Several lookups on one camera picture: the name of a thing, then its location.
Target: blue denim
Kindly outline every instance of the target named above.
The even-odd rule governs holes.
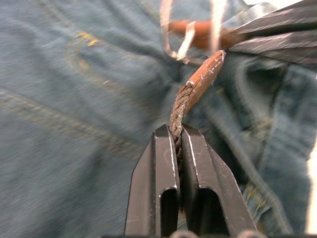
[[[134,166],[197,69],[164,52],[159,5],[1,2],[0,237],[123,233]],[[173,16],[207,19],[208,5],[186,1]],[[245,10],[231,0],[225,21]],[[304,231],[316,92],[314,71],[229,52],[186,118],[231,167],[267,233]]]

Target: denim fabric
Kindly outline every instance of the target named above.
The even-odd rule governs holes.
[[[208,4],[186,1],[174,16],[208,18]],[[0,237],[123,233],[133,168],[197,69],[164,52],[159,5],[1,2]],[[225,20],[243,10],[231,0]],[[186,118],[268,233],[304,229],[316,91],[316,72],[300,65],[228,53]]]

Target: jeans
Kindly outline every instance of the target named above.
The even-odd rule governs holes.
[[[186,1],[173,17],[208,19],[208,5]],[[132,171],[197,69],[165,53],[159,6],[2,1],[0,237],[123,234]],[[224,20],[234,26],[245,10],[231,0]],[[316,92],[314,71],[228,52],[185,120],[230,166],[269,234],[305,228]]]

